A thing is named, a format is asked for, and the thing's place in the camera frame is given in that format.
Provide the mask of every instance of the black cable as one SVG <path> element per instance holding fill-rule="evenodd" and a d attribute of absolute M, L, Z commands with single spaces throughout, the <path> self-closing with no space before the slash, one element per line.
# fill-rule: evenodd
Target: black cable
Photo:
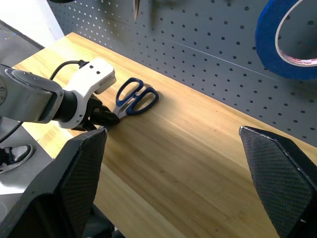
<path fill-rule="evenodd" d="M 53 74 L 50 76 L 50 80 L 53 80 L 54 77 L 57 75 L 57 73 L 66 65 L 68 64 L 78 64 L 79 68 L 85 66 L 86 64 L 88 64 L 89 62 L 83 61 L 83 60 L 71 60 L 71 61 L 66 61 L 64 63 L 62 63 L 60 66 L 57 67 L 57 69 L 55 69 L 55 71 L 53 72 Z M 11 68 L 5 64 L 0 63 L 0 65 Z M 11 136 L 13 133 L 15 133 L 16 130 L 18 130 L 18 128 L 23 124 L 22 121 L 20 121 L 11 131 L 9 131 L 4 137 L 2 137 L 0 139 L 0 143 L 4 142 L 6 139 L 8 139 L 9 136 Z"/>
<path fill-rule="evenodd" d="M 2 66 L 4 66 L 4 67 L 8 67 L 8 68 L 11 68 L 10 66 L 8 66 L 8 65 L 5 65 L 5 64 L 3 64 L 3 63 L 0 63 L 0 65 L 2 65 Z"/>
<path fill-rule="evenodd" d="M 53 80 L 55 78 L 55 76 L 57 75 L 57 73 L 66 65 L 68 64 L 79 64 L 80 62 L 78 60 L 71 60 L 71 61 L 66 61 L 64 63 L 62 63 L 60 66 L 58 66 L 55 71 L 52 73 L 52 75 L 50 76 L 50 80 Z"/>
<path fill-rule="evenodd" d="M 22 121 L 20 121 L 11 131 L 9 131 L 4 137 L 0 139 L 0 143 L 4 142 L 8 139 L 9 136 L 11 136 L 13 133 L 15 133 L 16 130 L 23 124 Z"/>

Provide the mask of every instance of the blue scissors handle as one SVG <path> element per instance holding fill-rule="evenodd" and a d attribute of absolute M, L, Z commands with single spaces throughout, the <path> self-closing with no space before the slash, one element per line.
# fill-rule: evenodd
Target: blue scissors handle
<path fill-rule="evenodd" d="M 119 96 L 122 93 L 122 91 L 132 82 L 137 82 L 139 85 L 136 89 L 134 89 L 127 97 L 125 97 L 123 100 L 119 100 Z M 138 78 L 129 78 L 119 89 L 117 92 L 117 95 L 115 97 L 115 104 L 116 108 L 114 109 L 114 113 L 119 117 L 122 118 L 125 115 L 138 115 L 141 113 L 146 112 L 148 109 L 150 109 L 158 100 L 159 100 L 159 94 L 157 91 L 152 88 L 148 87 L 146 88 L 140 95 L 137 95 L 138 92 L 143 88 L 144 83 L 142 80 Z M 134 110 L 136 105 L 149 93 L 154 94 L 154 99 L 144 108 L 139 109 L 139 110 Z M 128 104 L 131 101 L 131 103 L 124 109 L 123 111 L 120 112 L 121 108 L 123 108 L 126 104 Z"/>
<path fill-rule="evenodd" d="M 153 93 L 154 94 L 155 97 L 154 97 L 153 101 L 151 101 L 146 107 L 135 111 L 134 110 L 135 106 L 148 93 Z M 146 88 L 140 95 L 135 96 L 134 101 L 127 107 L 125 112 L 127 113 L 127 115 L 139 115 L 139 114 L 142 114 L 142 113 L 146 112 L 148 109 L 150 109 L 158 100 L 159 100 L 159 94 L 157 93 L 157 91 L 154 88 L 152 88 L 152 87 Z"/>
<path fill-rule="evenodd" d="M 139 85 L 136 89 L 134 89 L 128 96 L 126 96 L 123 100 L 119 100 L 119 96 L 121 95 L 122 91 L 128 86 L 130 83 L 137 82 Z M 127 101 L 129 101 L 131 98 L 134 98 L 134 96 L 143 88 L 144 83 L 142 80 L 138 78 L 129 78 L 120 88 L 117 92 L 117 95 L 115 97 L 115 104 L 117 107 L 121 107 L 123 104 L 125 104 Z"/>

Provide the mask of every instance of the floor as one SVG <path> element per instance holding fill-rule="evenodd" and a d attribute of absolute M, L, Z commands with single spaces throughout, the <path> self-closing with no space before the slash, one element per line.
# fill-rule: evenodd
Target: floor
<path fill-rule="evenodd" d="M 0 63 L 12 67 L 42 48 L 0 21 Z"/>

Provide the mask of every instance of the white wall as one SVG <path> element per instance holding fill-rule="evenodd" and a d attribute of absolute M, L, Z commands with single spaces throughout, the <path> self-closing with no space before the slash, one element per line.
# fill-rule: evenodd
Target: white wall
<path fill-rule="evenodd" d="M 44 47 L 64 36 L 46 0 L 0 0 L 0 20 Z"/>

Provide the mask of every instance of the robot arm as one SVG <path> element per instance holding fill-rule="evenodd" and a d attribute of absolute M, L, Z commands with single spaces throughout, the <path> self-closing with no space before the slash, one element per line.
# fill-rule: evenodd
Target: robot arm
<path fill-rule="evenodd" d="M 62 87 L 30 72 L 0 65 L 0 116 L 19 121 L 58 121 L 62 128 L 92 129 L 92 124 L 111 126 L 119 120 L 93 93 L 115 83 L 113 66 L 97 58 L 75 72 Z"/>

